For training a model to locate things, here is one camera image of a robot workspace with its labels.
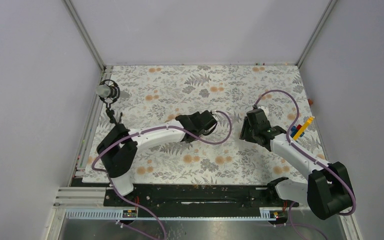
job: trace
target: white wall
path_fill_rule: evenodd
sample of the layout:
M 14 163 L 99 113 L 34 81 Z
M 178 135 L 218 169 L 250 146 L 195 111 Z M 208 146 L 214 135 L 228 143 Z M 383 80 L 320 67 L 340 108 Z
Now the white wall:
M 329 0 L 73 0 L 109 65 L 295 63 Z
M 348 168 L 364 240 L 384 239 L 384 1 L 339 1 L 301 73 L 328 158 Z
M 62 1 L 0 0 L 0 240 L 37 240 L 100 71 Z

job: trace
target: metal frame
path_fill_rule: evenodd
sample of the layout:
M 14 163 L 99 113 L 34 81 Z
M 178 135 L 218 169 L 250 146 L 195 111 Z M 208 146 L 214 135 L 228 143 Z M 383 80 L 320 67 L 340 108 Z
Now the metal frame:
M 320 31 L 322 30 L 323 26 L 325 25 L 326 20 L 328 19 L 329 15 L 331 14 L 331 12 L 334 9 L 337 2 L 338 2 L 338 0 L 330 0 L 329 3 L 327 4 L 327 7 L 324 10 L 323 14 L 321 15 L 321 18 L 318 21 L 317 25 L 315 26 L 315 29 L 310 36 L 310 39 L 308 40 L 307 44 L 305 45 L 304 50 L 301 53 L 301 56 L 299 56 L 299 59 L 295 64 L 299 69 L 303 65 L 304 60 L 306 59 L 310 49 L 313 47 L 314 42 L 316 41 L 317 37 L 319 36 Z
M 71 0 L 62 0 L 62 2 L 67 7 L 68 12 L 70 13 L 71 17 L 73 18 L 74 24 L 76 25 L 81 37 L 84 40 L 84 43 L 86 44 L 87 48 L 89 49 L 90 53 L 93 56 L 93 59 L 95 59 L 96 64 L 98 64 L 101 71 L 105 70 L 105 63 L 102 60 L 101 56 L 99 55 L 99 52 L 97 48 L 95 47 L 94 43 L 91 40 L 91 36 L 89 36 L 88 31 L 86 31 L 85 25 L 83 24 L 82 20 L 79 17 L 79 14 L 76 11 L 76 8 L 74 7 Z
M 110 79 L 112 71 L 113 71 L 113 66 L 108 66 L 105 69 L 105 71 L 102 72 L 101 78 L 99 79 L 99 82 L 97 82 L 96 84 L 99 84 L 102 80 Z M 87 116 L 87 122 L 84 125 L 83 133 L 81 135 L 81 139 L 78 144 L 76 155 L 74 156 L 74 163 L 69 172 L 67 187 L 69 187 L 71 184 L 72 176 L 83 175 L 83 172 L 80 170 L 83 170 L 84 167 L 86 166 L 86 163 L 88 162 L 89 152 L 91 151 L 92 142 L 93 142 L 95 131 L 98 126 L 98 119 L 101 114 L 102 107 L 103 107 L 103 104 L 100 102 L 99 97 L 96 94 L 94 94 L 92 104 L 90 106 L 89 113 Z
M 99 82 L 105 79 L 111 79 L 114 66 L 105 65 L 93 41 L 91 40 L 91 37 L 88 34 L 82 20 L 80 19 L 72 1 L 62 0 L 62 2 L 67 7 L 67 10 L 71 15 L 74 24 L 76 25 L 80 35 L 82 36 L 86 46 L 91 52 L 94 60 L 96 61 L 99 68 L 102 70 L 102 76 Z M 331 14 L 337 2 L 338 0 L 329 1 L 319 22 L 317 23 L 313 33 L 311 34 L 303 52 L 301 53 L 298 61 L 295 64 L 298 68 L 301 68 L 310 49 L 313 47 L 315 40 L 320 34 L 320 31 L 322 30 L 326 20 L 328 19 L 329 15 Z M 285 63 L 267 64 L 267 65 L 279 66 L 284 64 Z M 63 227 L 64 219 L 66 218 L 66 213 L 76 213 L 76 212 L 87 213 L 88 211 L 99 213 L 99 212 L 108 212 L 108 211 L 111 212 L 111 210 L 120 211 L 123 209 L 132 208 L 132 207 L 104 207 L 103 203 L 106 197 L 105 194 L 108 187 L 69 187 L 71 184 L 73 175 L 75 176 L 82 175 L 81 171 L 76 171 L 76 170 L 82 170 L 85 166 L 85 163 L 87 163 L 88 161 L 88 156 L 89 156 L 88 153 L 92 147 L 93 137 L 98 125 L 98 119 L 99 119 L 102 107 L 103 107 L 103 104 L 100 103 L 99 98 L 95 95 L 93 97 L 92 104 L 88 113 L 87 122 L 83 128 L 83 134 L 78 146 L 78 150 L 76 152 L 77 155 L 75 156 L 75 161 L 72 166 L 72 171 L 70 172 L 68 187 L 61 187 L 59 189 L 54 202 L 54 207 L 50 215 L 51 221 L 47 226 L 47 232 L 45 233 L 45 239 L 47 240 L 57 240 L 59 238 L 62 227 Z M 319 133 L 319 137 L 323 147 L 324 144 L 320 136 L 320 133 Z M 360 229 L 353 215 L 346 216 L 346 217 L 341 216 L 340 219 L 341 219 L 341 223 L 347 239 L 353 239 L 353 240 L 363 239 L 360 233 Z

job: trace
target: floral tablecloth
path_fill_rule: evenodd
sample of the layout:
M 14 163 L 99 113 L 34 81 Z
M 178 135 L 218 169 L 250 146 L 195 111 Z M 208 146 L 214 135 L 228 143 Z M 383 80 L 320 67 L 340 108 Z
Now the floral tablecloth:
M 246 112 L 265 91 L 280 89 L 294 96 L 300 107 L 298 123 L 312 115 L 296 66 L 114 66 L 111 79 L 121 89 L 121 98 L 112 108 L 116 116 L 123 112 L 127 128 L 150 127 L 205 110 L 225 111 L 233 122 L 231 137 L 221 145 L 168 143 L 141 152 L 130 169 L 134 183 L 259 185 L 282 176 L 305 181 L 285 159 L 239 140 Z M 268 94 L 259 104 L 269 109 L 267 117 L 274 126 L 287 129 L 296 116 L 294 104 L 282 93 Z M 227 120 L 218 118 L 220 123 L 206 140 L 217 142 L 227 135 Z M 112 127 L 103 107 L 83 182 L 108 183 L 105 174 L 91 169 L 91 163 L 98 156 L 97 145 Z M 324 158 L 314 124 L 298 142 Z M 103 168 L 101 161 L 97 166 Z

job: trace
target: orange flower pattern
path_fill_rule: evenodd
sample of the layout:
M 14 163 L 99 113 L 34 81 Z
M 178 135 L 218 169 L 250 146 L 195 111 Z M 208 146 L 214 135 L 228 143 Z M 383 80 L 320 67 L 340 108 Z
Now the orange flower pattern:
M 279 177 L 304 181 L 285 159 L 257 144 L 239 140 L 243 118 L 264 92 L 280 89 L 298 101 L 303 124 L 311 116 L 300 73 L 295 66 L 114 66 L 111 79 L 120 86 L 123 99 L 111 107 L 123 113 L 122 121 L 130 129 L 146 128 L 173 120 L 178 115 L 205 110 L 227 112 L 233 122 L 230 139 L 220 146 L 199 141 L 165 143 L 140 152 L 132 164 L 132 180 L 144 184 L 249 184 L 268 183 Z M 259 103 L 269 108 L 272 125 L 287 129 L 296 109 L 287 96 L 271 92 Z M 209 141 L 223 139 L 229 128 L 221 122 Z M 92 151 L 84 162 L 83 181 L 107 183 L 107 177 L 91 169 L 98 154 L 97 145 L 111 130 L 102 108 L 92 142 Z M 315 125 L 310 125 L 298 142 L 319 158 L 325 155 Z M 103 168 L 101 161 L 97 168 Z

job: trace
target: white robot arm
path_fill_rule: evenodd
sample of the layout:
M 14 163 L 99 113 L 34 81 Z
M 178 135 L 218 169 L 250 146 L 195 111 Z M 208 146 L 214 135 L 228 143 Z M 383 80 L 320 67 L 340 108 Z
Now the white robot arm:
M 312 212 L 323 220 L 352 206 L 351 196 L 344 186 L 320 164 L 327 166 L 352 191 L 345 166 L 340 162 L 329 163 L 313 155 L 293 139 L 289 142 L 287 132 L 280 126 L 271 126 L 262 109 L 255 107 L 246 113 L 239 138 L 259 144 L 281 156 L 308 181 L 295 182 L 287 177 L 273 180 L 268 186 L 273 188 L 277 198 L 308 205 Z

